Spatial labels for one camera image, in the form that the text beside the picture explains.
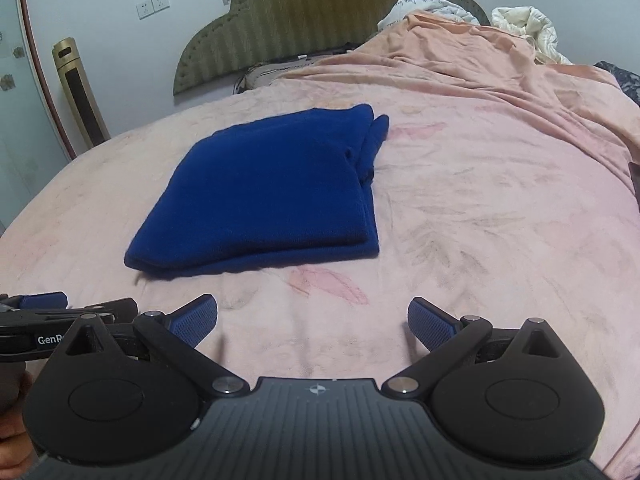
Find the double wall socket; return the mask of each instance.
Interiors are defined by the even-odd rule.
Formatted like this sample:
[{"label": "double wall socket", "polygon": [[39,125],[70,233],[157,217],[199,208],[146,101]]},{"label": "double wall socket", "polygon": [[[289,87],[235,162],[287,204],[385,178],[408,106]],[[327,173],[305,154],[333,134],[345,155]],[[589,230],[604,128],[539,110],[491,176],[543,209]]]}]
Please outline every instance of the double wall socket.
[{"label": "double wall socket", "polygon": [[145,0],[136,5],[140,20],[169,7],[169,0]]}]

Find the brown door frame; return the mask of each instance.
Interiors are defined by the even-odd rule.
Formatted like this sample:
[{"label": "brown door frame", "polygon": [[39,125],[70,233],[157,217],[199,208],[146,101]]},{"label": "brown door frame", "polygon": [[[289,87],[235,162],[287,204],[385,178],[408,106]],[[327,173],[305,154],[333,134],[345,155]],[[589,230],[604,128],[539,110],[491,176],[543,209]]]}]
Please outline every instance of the brown door frame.
[{"label": "brown door frame", "polygon": [[49,113],[53,118],[53,122],[58,130],[58,134],[60,135],[60,140],[64,144],[66,152],[69,157],[73,160],[76,158],[76,150],[71,145],[69,138],[66,136],[66,131],[64,126],[62,125],[62,121],[60,120],[60,116],[58,115],[58,111],[56,110],[55,105],[53,104],[53,99],[51,97],[51,92],[49,92],[49,86],[47,85],[47,81],[44,77],[44,72],[42,71],[42,65],[40,64],[40,58],[38,58],[38,51],[36,50],[36,43],[33,39],[33,32],[31,30],[31,22],[29,21],[29,11],[27,10],[27,0],[19,0],[20,3],[20,12],[22,13],[22,21],[24,22],[24,31],[27,39],[27,43],[29,45],[29,52],[31,54],[31,60],[33,62],[33,67],[38,78],[38,82],[40,84],[40,89],[42,90],[42,94],[47,103],[47,107],[49,108]]}]

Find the mattress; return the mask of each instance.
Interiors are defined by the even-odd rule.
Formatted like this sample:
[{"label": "mattress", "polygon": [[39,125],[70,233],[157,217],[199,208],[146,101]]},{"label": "mattress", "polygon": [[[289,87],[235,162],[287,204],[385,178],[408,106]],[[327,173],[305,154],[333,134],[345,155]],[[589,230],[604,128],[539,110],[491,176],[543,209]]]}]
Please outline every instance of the mattress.
[{"label": "mattress", "polygon": [[[197,140],[359,103],[390,117],[373,182],[379,257],[170,281],[124,266]],[[380,384],[424,353],[406,330],[414,296],[500,327],[543,317],[604,400],[594,461],[630,479],[640,456],[640,214],[626,165],[639,139],[640,108],[610,74],[537,66],[521,38],[412,14],[354,52],[80,156],[0,238],[0,290],[63,290],[76,307],[131,296],[166,312],[211,293],[219,322],[198,350],[251,383]]]}]

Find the door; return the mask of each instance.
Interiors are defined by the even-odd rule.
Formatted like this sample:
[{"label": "door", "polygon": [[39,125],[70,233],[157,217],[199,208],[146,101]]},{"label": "door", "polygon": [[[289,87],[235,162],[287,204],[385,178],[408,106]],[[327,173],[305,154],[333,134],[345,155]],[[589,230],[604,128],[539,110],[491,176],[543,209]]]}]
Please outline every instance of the door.
[{"label": "door", "polygon": [[0,234],[68,163],[40,98],[17,0],[0,0]]}]

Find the blue garment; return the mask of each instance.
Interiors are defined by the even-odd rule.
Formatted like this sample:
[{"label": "blue garment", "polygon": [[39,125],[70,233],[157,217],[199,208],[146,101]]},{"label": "blue garment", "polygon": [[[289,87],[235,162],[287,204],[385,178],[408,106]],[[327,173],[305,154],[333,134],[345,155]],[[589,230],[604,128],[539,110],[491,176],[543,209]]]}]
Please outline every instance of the blue garment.
[{"label": "blue garment", "polygon": [[200,140],[125,265],[174,278],[376,256],[371,182],[388,126],[369,105],[313,108]]}]

